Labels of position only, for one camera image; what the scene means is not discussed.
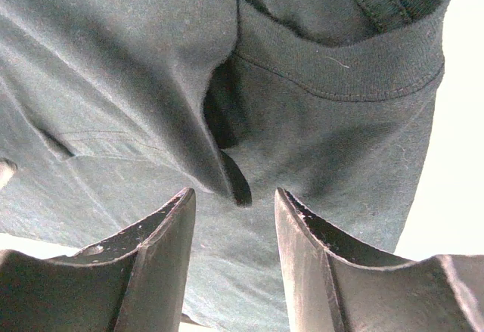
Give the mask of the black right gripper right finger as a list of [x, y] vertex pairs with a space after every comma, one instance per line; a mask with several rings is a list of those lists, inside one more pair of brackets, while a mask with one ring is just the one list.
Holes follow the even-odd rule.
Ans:
[[412, 261], [379, 250], [275, 193], [292, 331], [481, 331], [483, 257]]

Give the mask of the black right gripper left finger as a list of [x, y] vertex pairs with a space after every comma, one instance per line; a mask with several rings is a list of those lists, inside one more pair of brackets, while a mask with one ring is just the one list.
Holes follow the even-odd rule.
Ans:
[[186, 188], [73, 256], [1, 253], [3, 331], [178, 330], [194, 233]]

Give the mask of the black t shirt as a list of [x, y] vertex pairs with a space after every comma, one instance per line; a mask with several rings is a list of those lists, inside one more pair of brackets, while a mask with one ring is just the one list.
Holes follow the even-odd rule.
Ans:
[[289, 328], [283, 188], [392, 251], [450, 0], [1, 0], [1, 230], [83, 247], [193, 188], [184, 312]]

